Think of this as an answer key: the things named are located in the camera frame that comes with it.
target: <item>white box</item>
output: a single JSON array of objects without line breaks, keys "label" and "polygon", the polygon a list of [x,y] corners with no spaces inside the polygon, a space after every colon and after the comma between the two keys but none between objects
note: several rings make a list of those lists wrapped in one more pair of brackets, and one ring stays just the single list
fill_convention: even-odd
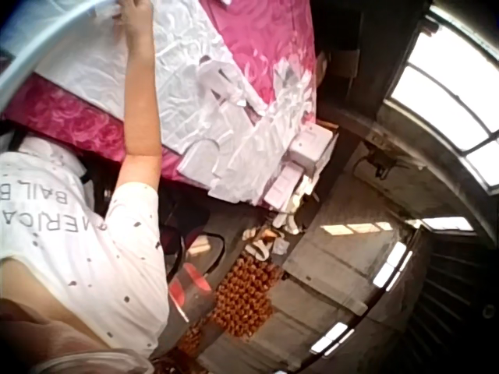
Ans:
[{"label": "white box", "polygon": [[276,210],[285,208],[296,185],[303,176],[303,168],[295,163],[288,163],[281,170],[271,189],[265,194],[264,201]]},{"label": "white box", "polygon": [[291,142],[289,156],[292,161],[304,167],[306,175],[312,177],[332,138],[332,131],[307,122]]}]

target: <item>white t-shirt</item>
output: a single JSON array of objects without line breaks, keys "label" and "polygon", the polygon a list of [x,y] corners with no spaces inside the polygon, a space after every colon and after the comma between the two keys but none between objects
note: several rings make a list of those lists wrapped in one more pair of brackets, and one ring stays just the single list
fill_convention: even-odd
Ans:
[{"label": "white t-shirt", "polygon": [[19,151],[0,154],[0,259],[27,266],[111,348],[148,357],[168,319],[156,191],[120,186],[103,220],[74,155],[32,136]]}]

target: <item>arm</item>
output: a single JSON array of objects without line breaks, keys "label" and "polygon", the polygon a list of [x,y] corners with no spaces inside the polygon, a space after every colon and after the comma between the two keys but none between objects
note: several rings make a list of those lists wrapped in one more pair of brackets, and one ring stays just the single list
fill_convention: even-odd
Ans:
[{"label": "arm", "polygon": [[121,0],[129,50],[125,77],[126,156],[116,188],[142,182],[157,190],[161,175],[161,134],[157,109],[154,39],[150,0]]}]

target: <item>pink bedsheet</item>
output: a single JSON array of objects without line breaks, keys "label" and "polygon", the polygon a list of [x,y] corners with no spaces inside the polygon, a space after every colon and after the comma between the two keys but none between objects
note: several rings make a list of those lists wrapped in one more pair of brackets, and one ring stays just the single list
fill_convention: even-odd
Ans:
[{"label": "pink bedsheet", "polygon": [[[232,0],[229,7],[218,0],[200,3],[239,68],[267,103],[274,99],[272,67],[281,58],[297,60],[314,76],[309,0]],[[124,157],[120,120],[36,74],[17,92],[5,116],[110,160],[121,161]],[[167,149],[163,153],[163,177],[190,182],[176,170],[180,156]]]}]

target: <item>woman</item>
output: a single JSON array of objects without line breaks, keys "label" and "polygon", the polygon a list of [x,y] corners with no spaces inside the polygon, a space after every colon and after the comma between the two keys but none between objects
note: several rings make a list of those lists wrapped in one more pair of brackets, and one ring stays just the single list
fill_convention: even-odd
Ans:
[{"label": "woman", "polygon": [[0,285],[8,303],[86,336],[85,349],[128,348],[148,357],[168,319],[157,224],[153,13],[150,0],[120,4],[129,50],[126,157],[107,216],[90,208],[80,181],[85,169],[66,148],[28,136],[17,152],[3,152]]}]

